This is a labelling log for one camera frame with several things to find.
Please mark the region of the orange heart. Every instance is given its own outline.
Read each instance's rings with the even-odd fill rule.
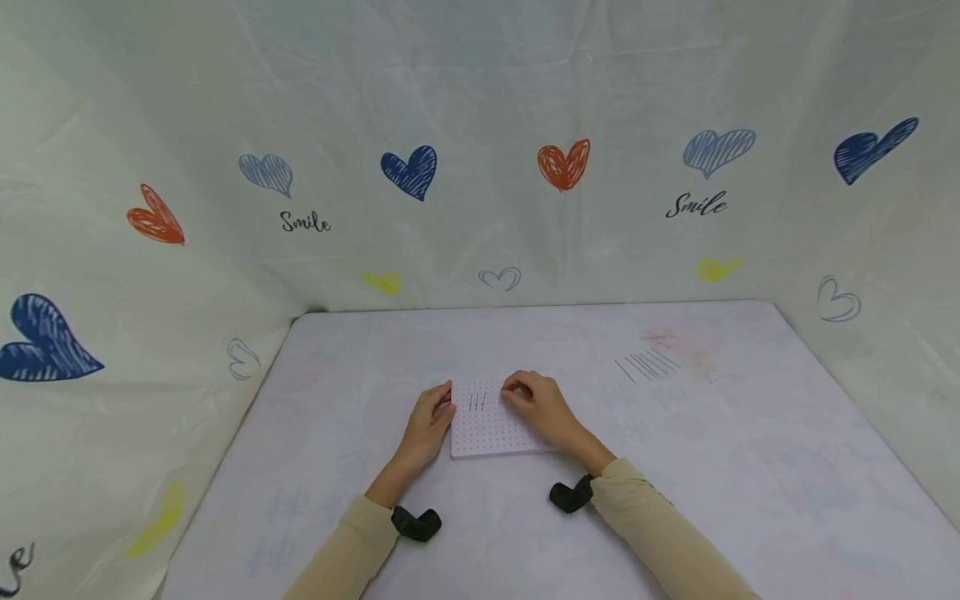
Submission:
[[[570,146],[570,153],[556,146],[543,146],[537,153],[537,164],[543,178],[558,190],[565,192],[577,184],[587,170],[590,140],[582,139]]]
[[[152,240],[164,244],[180,244],[186,242],[183,229],[174,213],[170,212],[167,204],[158,196],[154,188],[146,183],[140,183],[140,193],[151,210],[145,208],[131,208],[127,211],[127,220],[134,229],[143,233]]]

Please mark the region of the white fabric wall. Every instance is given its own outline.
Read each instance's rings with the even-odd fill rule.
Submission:
[[[17,302],[49,299],[97,361],[0,321],[18,597],[149,598],[320,308],[771,300],[960,522],[956,3],[14,0],[0,53],[0,298],[53,323]],[[755,141],[687,166],[708,130]],[[837,148],[890,130],[912,133],[848,185]],[[538,152],[582,139],[561,192]],[[408,195],[381,161],[421,146],[436,171]],[[182,244],[169,218],[133,228],[141,184]],[[30,352],[85,374],[15,380]]]

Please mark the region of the black wristband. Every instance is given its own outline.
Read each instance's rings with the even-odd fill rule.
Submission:
[[[553,502],[554,506],[568,515],[576,513],[593,498],[593,488],[590,486],[591,481],[593,481],[593,477],[589,474],[584,475],[580,478],[580,481],[577,482],[577,485],[574,486],[573,490],[557,482],[553,484],[553,488],[550,490],[550,501]]]
[[[394,514],[390,517],[396,530],[404,537],[415,541],[428,541],[433,538],[441,526],[440,515],[433,509],[416,518],[402,506],[394,506]]]

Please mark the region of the beige sleeve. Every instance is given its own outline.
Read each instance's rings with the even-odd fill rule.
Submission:
[[[357,600],[394,549],[393,511],[357,496],[283,600]]]
[[[727,559],[627,459],[591,482],[593,506],[670,600],[759,600]]]

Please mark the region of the dark blue heart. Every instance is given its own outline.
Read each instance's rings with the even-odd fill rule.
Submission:
[[[79,379],[104,367],[73,337],[58,308],[40,294],[13,301],[10,320],[30,342],[0,348],[0,377],[10,381]]]
[[[407,162],[388,152],[380,158],[380,169],[396,187],[423,202],[426,188],[437,172],[437,151],[430,146],[420,146]]]
[[[920,119],[911,117],[898,123],[879,141],[876,133],[858,133],[843,140],[833,153],[833,164],[836,165],[840,177],[847,185],[853,185],[864,171],[910,137],[918,125]]]

